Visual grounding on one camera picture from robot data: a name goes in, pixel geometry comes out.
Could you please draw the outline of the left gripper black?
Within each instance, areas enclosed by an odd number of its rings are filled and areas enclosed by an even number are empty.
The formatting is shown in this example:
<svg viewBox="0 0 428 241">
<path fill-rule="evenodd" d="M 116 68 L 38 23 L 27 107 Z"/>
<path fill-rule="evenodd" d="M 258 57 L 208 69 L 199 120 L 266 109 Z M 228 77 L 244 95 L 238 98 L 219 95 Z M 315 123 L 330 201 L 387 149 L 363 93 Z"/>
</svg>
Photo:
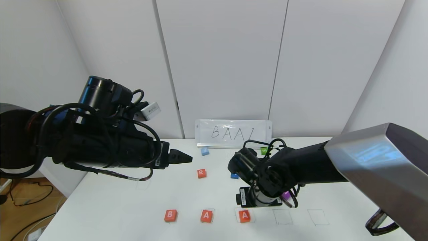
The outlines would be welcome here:
<svg viewBox="0 0 428 241">
<path fill-rule="evenodd" d="M 125 168 L 165 169 L 169 164 L 191 163 L 193 158 L 159 139 L 153 128 L 138 124 L 152 134 L 137 130 L 135 124 L 119 124 L 119 166 Z"/>
</svg>

